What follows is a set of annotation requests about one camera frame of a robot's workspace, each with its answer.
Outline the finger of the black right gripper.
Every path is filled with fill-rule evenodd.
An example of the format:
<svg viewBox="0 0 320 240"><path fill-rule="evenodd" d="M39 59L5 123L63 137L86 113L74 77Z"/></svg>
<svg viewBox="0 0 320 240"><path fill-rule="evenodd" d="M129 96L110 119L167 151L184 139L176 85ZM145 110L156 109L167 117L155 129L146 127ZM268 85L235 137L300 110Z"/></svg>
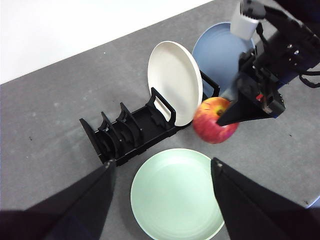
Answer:
<svg viewBox="0 0 320 240"><path fill-rule="evenodd" d="M225 90L221 93L221 97L229 101L235 100L238 96L238 81L240 78L240 76L235 76L229 81L225 86Z"/></svg>
<svg viewBox="0 0 320 240"><path fill-rule="evenodd" d="M226 126L246 121L269 119L272 116L266 113L262 104L245 95L240 90L237 91L236 98L217 120L219 126Z"/></svg>

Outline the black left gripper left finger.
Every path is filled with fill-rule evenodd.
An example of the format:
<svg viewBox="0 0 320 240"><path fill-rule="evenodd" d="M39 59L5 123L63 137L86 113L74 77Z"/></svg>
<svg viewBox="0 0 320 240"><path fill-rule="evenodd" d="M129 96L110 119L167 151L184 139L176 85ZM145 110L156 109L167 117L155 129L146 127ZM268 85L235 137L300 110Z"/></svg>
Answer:
<svg viewBox="0 0 320 240"><path fill-rule="evenodd" d="M27 208L0 212L2 240L98 240L114 195L110 160L64 190Z"/></svg>

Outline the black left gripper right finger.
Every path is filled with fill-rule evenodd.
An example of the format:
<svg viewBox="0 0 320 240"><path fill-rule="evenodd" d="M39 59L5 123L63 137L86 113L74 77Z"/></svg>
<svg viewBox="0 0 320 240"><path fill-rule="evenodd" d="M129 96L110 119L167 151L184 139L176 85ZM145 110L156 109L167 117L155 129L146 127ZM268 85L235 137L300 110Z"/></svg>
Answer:
<svg viewBox="0 0 320 240"><path fill-rule="evenodd" d="M319 207L303 207L214 157L214 195L232 240L318 240Z"/></svg>

